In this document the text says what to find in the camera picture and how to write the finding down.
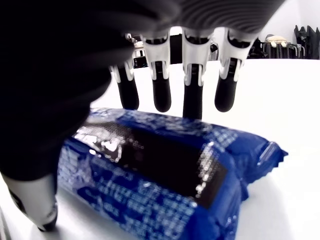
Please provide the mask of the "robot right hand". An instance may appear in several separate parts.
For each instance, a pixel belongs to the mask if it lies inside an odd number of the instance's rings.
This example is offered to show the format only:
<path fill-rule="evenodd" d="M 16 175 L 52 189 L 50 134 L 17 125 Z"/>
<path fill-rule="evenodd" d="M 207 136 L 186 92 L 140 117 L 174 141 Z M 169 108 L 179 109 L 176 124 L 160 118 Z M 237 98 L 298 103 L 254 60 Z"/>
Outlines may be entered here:
<path fill-rule="evenodd" d="M 0 3 L 0 173 L 19 210 L 54 229 L 58 160 L 65 139 L 124 67 L 140 35 L 154 103 L 170 105 L 170 28 L 182 27 L 183 115 L 200 116 L 199 77 L 210 38 L 226 29 L 214 104 L 229 111 L 250 48 L 281 0 L 3 0 Z"/>

